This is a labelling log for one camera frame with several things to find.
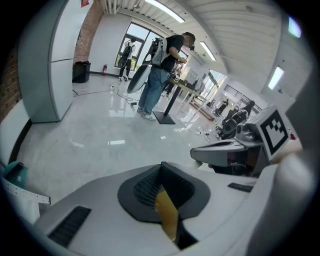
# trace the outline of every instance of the ceiling light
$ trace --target ceiling light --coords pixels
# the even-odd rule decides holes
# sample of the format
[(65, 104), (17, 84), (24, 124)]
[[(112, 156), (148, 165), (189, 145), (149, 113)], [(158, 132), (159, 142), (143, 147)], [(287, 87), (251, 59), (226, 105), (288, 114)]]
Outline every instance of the ceiling light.
[(147, 3), (154, 5), (155, 7), (158, 7), (162, 11), (166, 12), (169, 14), (171, 17), (175, 18), (178, 22), (182, 23), (185, 22), (185, 20), (180, 17), (177, 13), (175, 13), (173, 10), (169, 9), (166, 7), (163, 3), (160, 3), (159, 1), (156, 0), (145, 0)]
[(301, 28), (299, 27), (299, 25), (296, 23), (296, 21), (289, 17), (289, 28), (288, 31), (294, 35), (297, 38), (301, 37)]
[(112, 141), (108, 141), (109, 145), (118, 145), (118, 144), (125, 144), (126, 141), (125, 140), (112, 140)]
[(205, 42), (200, 42), (202, 47), (205, 49), (205, 51), (209, 54), (211, 60), (216, 61), (216, 58), (214, 57), (213, 53), (210, 51), (209, 47), (206, 45)]
[(277, 66), (274, 73), (273, 73), (273, 76), (269, 82), (269, 85), (268, 87), (273, 90), (275, 88), (275, 86), (277, 85), (277, 83), (279, 82), (280, 78), (282, 77), (282, 75), (284, 74), (284, 70)]

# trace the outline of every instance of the cable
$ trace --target cable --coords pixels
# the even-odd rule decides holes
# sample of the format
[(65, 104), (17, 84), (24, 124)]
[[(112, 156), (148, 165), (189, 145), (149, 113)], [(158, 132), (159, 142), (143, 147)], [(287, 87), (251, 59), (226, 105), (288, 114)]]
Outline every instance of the cable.
[[(135, 98), (127, 97), (127, 96), (124, 96), (124, 95), (120, 94), (120, 93), (119, 93), (119, 88), (118, 88), (117, 86), (114, 86), (113, 84), (120, 85), (120, 83), (117, 82), (117, 81), (114, 81), (114, 82), (112, 82), (111, 84), (110, 84), (109, 82), (107, 82), (106, 85), (110, 88), (110, 90), (101, 90), (101, 91), (95, 91), (95, 92), (88, 92), (88, 93), (83, 93), (83, 94), (74, 95), (73, 97), (78, 97), (78, 96), (88, 95), (88, 94), (104, 93), (104, 92), (115, 92), (115, 89), (117, 89), (116, 94), (117, 94), (119, 97), (125, 99), (126, 102), (127, 102), (130, 106), (132, 106), (132, 105), (131, 105), (131, 103), (129, 103), (129, 102), (132, 102), (132, 101), (137, 101), (137, 102), (138, 102), (138, 101), (140, 100), (140, 97), (141, 97), (141, 94), (142, 94), (142, 90), (140, 91), (139, 98), (138, 98), (138, 99), (135, 99)], [(155, 108), (155, 109), (158, 109), (158, 110), (160, 110), (160, 111), (162, 111), (162, 112), (165, 112), (163, 109), (161, 109), (161, 108), (159, 108), (159, 107), (156, 107), (156, 106), (155, 106), (154, 108)], [(196, 132), (194, 132), (193, 130), (190, 130), (188, 127), (186, 127), (185, 124), (184, 124), (183, 122), (181, 122), (177, 117), (175, 117), (174, 115), (171, 115), (171, 116), (174, 117), (180, 124), (182, 124), (182, 126), (183, 126), (186, 130), (188, 130), (189, 132), (197, 135)], [(202, 129), (203, 138), (204, 138), (207, 142), (210, 143), (211, 140), (210, 140), (210, 138), (205, 134), (203, 127), (198, 128), (197, 131), (201, 133), (201, 129)]]
[(211, 142), (211, 139), (209, 138), (209, 136), (205, 133), (204, 128), (203, 127), (199, 127), (197, 129), (198, 132), (200, 132), (201, 134), (201, 129), (202, 129), (202, 134), (203, 134), (203, 138), (207, 141), (207, 142)]
[(87, 94), (104, 93), (104, 92), (111, 92), (111, 90), (101, 90), (101, 91), (94, 91), (94, 92), (88, 92), (88, 93), (83, 93), (83, 94), (77, 94), (77, 95), (73, 95), (73, 97), (78, 97), (78, 96), (87, 95)]
[(109, 83), (109, 82), (106, 83), (106, 85), (109, 86), (110, 91), (114, 92), (114, 91), (117, 89), (116, 94), (117, 94), (119, 97), (125, 99), (125, 100), (126, 100), (126, 103), (128, 103), (130, 106), (132, 106), (132, 104), (129, 103), (129, 102), (133, 102), (134, 99), (131, 98), (131, 97), (127, 97), (127, 96), (124, 96), (124, 95), (120, 94), (120, 93), (119, 93), (120, 90), (119, 90), (118, 86), (114, 86), (113, 84), (117, 84), (118, 86), (120, 85), (120, 83), (117, 82), (117, 81), (114, 81), (114, 82), (112, 82), (112, 83)]

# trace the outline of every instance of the sneaker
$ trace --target sneaker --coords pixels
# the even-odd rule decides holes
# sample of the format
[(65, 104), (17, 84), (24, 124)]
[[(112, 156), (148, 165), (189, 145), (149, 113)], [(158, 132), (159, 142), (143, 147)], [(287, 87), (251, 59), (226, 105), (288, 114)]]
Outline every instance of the sneaker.
[(137, 109), (137, 112), (142, 112), (145, 110), (145, 107), (144, 106), (139, 106), (138, 109)]
[(142, 117), (145, 118), (145, 119), (148, 119), (150, 121), (156, 121), (157, 120), (151, 114), (143, 113)]

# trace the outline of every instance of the man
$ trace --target man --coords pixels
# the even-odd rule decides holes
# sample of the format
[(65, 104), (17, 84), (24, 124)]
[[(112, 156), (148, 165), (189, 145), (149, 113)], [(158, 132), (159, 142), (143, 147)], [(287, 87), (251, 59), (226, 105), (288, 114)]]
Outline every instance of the man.
[(143, 112), (142, 117), (150, 121), (156, 119), (152, 116), (152, 109), (161, 97), (163, 87), (169, 78), (175, 62), (187, 63), (184, 57), (179, 55), (182, 46), (193, 47), (196, 37), (194, 34), (185, 32), (182, 35), (176, 34), (166, 38), (166, 53), (170, 54), (159, 66), (152, 66), (148, 81), (144, 86), (139, 100), (138, 112)]
[(125, 68), (126, 68), (126, 76), (124, 76), (124, 80), (126, 82), (128, 81), (128, 76), (131, 68), (132, 53), (134, 53), (136, 49), (136, 46), (134, 44), (135, 41), (136, 41), (136, 38), (132, 38), (131, 40), (126, 41), (124, 43), (124, 50), (123, 50), (122, 56), (123, 57), (125, 56), (125, 51), (128, 47), (130, 47), (130, 52), (128, 53), (126, 64), (122, 68), (120, 68), (120, 74), (119, 74), (120, 81), (122, 81)]
[[(175, 79), (175, 75), (174, 74), (170, 74), (169, 75), (169, 79)], [(169, 97), (169, 94), (171, 93), (171, 91), (172, 91), (172, 89), (173, 89), (173, 87), (174, 87), (174, 85), (172, 84), (172, 83), (170, 83), (169, 82), (169, 79), (167, 80), (167, 82), (165, 83), (165, 86), (163, 87), (163, 89), (162, 89), (162, 94), (161, 94), (161, 96), (167, 96), (167, 97)]]
[(229, 105), (229, 99), (226, 99), (224, 101), (222, 101), (221, 106), (219, 107), (219, 109), (217, 110), (217, 114), (220, 116), (221, 113), (225, 110), (225, 108)]

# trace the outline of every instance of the black vent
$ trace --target black vent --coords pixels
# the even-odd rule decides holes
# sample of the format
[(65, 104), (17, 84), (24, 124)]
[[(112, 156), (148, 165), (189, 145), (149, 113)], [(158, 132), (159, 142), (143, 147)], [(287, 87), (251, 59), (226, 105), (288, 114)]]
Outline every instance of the black vent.
[(82, 224), (88, 217), (91, 209), (77, 206), (68, 216), (48, 235), (57, 244), (67, 247)]
[(138, 201), (150, 208), (155, 207), (156, 198), (161, 188), (159, 169), (139, 181), (133, 187), (133, 194)]
[(195, 186), (190, 181), (165, 166), (162, 167), (162, 185), (177, 209), (195, 194)]

